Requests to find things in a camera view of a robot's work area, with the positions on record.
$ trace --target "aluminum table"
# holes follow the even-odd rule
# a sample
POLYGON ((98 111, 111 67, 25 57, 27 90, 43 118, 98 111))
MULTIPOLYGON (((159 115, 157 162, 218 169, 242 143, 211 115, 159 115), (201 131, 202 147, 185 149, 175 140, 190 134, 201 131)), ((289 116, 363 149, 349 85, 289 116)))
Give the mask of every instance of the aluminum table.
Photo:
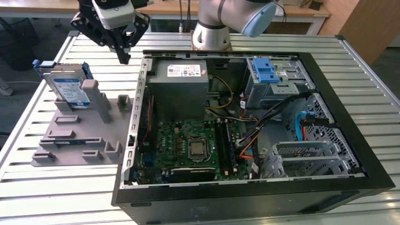
MULTIPOLYGON (((233 35, 234 50, 310 52, 391 175, 397 188, 326 214, 221 221, 217 224, 400 224, 400 102, 346 40, 333 36, 233 35)), ((135 95, 142 51, 190 50, 191 36, 149 33, 133 49, 130 65, 85 35, 69 36, 57 61, 91 66, 110 98, 135 95)), ((33 167, 31 157, 57 106, 43 81, 0 152, 0 224, 135 224, 111 206, 117 165, 33 167)))

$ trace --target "white cable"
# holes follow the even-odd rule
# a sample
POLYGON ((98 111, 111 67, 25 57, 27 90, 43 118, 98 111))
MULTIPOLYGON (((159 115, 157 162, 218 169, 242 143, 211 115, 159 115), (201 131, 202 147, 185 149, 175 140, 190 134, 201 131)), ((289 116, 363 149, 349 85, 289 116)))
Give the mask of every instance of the white cable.
POLYGON ((6 83, 41 83, 37 81, 11 81, 11 82, 6 82, 6 83))
MULTIPOLYGON (((215 114, 211 110, 207 109, 207 111, 211 112, 213 115, 215 115, 217 117, 222 117, 218 114, 215 114)), ((250 122, 250 120, 242 120, 242 119, 238 119, 238 118, 231 117, 231 116, 223 116, 222 118, 227 118, 227 119, 233 119, 233 120, 238 120, 238 121, 243 121, 243 122, 250 122)))

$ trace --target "yellow cable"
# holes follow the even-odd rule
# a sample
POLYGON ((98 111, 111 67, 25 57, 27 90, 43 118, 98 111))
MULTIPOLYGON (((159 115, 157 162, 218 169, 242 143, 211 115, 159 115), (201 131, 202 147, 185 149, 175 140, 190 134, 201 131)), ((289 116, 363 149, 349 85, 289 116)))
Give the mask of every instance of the yellow cable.
POLYGON ((219 76, 214 76, 214 77, 218 78, 225 83, 225 85, 227 86, 227 88, 230 89, 231 99, 230 99, 230 102, 226 105, 211 106, 211 107, 206 107, 206 108, 207 109, 222 109, 222 108, 226 108, 233 103, 233 101, 234 101, 234 92, 233 92, 233 89, 231 89, 230 85, 227 84, 227 82, 219 76))

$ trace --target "floor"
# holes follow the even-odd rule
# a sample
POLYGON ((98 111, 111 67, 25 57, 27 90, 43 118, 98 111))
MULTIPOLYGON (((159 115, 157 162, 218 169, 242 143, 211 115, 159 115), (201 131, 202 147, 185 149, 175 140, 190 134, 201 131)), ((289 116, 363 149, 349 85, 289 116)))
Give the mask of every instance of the floor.
MULTIPOLYGON (((57 27, 58 21, 51 19, 33 20, 37 33, 41 38, 41 43, 34 47, 35 54, 39 60, 53 60, 59 52, 61 46, 66 40, 70 30, 70 20, 62 19, 61 26, 57 27)), ((377 62, 373 64, 373 69, 386 82, 390 89, 400 98, 400 48, 389 48, 377 62)), ((29 71, 14 71, 0 59, 0 77, 6 82, 31 81, 41 82, 39 75, 34 69, 29 71)), ((38 88, 38 83, 10 83, 14 89, 13 96, 0 95, 0 132, 11 132, 26 106, 31 100, 34 92, 38 88)), ((7 136, 0 135, 0 147, 7 141, 7 136)))

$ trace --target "metal frame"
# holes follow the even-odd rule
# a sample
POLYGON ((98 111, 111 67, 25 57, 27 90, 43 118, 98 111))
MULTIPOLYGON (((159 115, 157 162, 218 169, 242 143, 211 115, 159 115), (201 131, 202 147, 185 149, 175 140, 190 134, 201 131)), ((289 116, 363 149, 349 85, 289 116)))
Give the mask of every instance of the metal frame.
MULTIPOLYGON (((287 51, 291 49, 313 53, 373 146, 378 159, 400 187, 398 104, 391 101, 387 88, 378 89, 378 83, 371 81, 371 77, 375 79, 378 76, 359 67, 357 60, 361 58, 351 54, 334 36, 262 35, 258 38, 247 38, 233 34, 231 39, 235 51, 287 51)), ((138 64, 121 66, 115 54, 109 49, 101 50, 101 47, 83 35, 71 45, 74 47, 71 52, 66 53, 63 62, 82 63, 87 61, 97 65, 94 67, 94 69, 98 68, 95 77, 102 81, 101 88, 107 95, 115 95, 118 92, 134 96, 135 91, 131 86, 137 85, 138 64), (105 65, 102 72, 98 65, 105 65)), ((189 34, 178 33, 146 34, 139 45, 131 51, 133 62, 142 61, 143 49, 190 50, 191 37, 189 34)), ((31 100, 34 102, 33 113, 23 114, 21 119, 23 126, 15 127, 14 136, 17 135, 18 140, 0 152, 5 154, 5 151, 10 151, 13 148, 13 154, 9 154, 7 163, 0 169, 3 179, 0 198, 7 199, 7 201, 0 201, 0 208, 9 209, 0 213, 0 218, 3 222, 11 224, 115 223, 123 225, 131 223, 129 215, 110 205, 117 165, 74 166, 47 170, 37 170, 26 165, 31 161, 33 150, 29 147, 35 144, 35 135, 41 135, 46 131, 46 124, 42 123, 50 121, 53 117, 53 113, 46 112, 53 102, 46 101, 54 98, 47 91, 42 95, 34 96, 31 100)), ((399 187, 381 195, 363 197, 325 214, 282 217, 270 217, 271 215, 266 214, 263 218, 213 221, 211 224, 395 224, 400 215, 399 187)))
POLYGON ((369 71, 367 75, 370 76, 371 80, 378 84, 378 87, 387 92, 389 97, 391 98, 393 102, 395 103, 395 105, 400 109, 400 99, 397 97, 394 92, 390 90, 390 88, 387 87, 387 85, 382 81, 381 77, 377 75, 377 73, 374 72, 374 70, 369 66, 367 62, 365 61, 365 59, 358 54, 357 50, 350 45, 349 41, 347 40, 339 40, 339 42, 343 44, 345 48, 350 51, 350 54, 353 55, 357 62, 362 66, 363 70, 369 71))

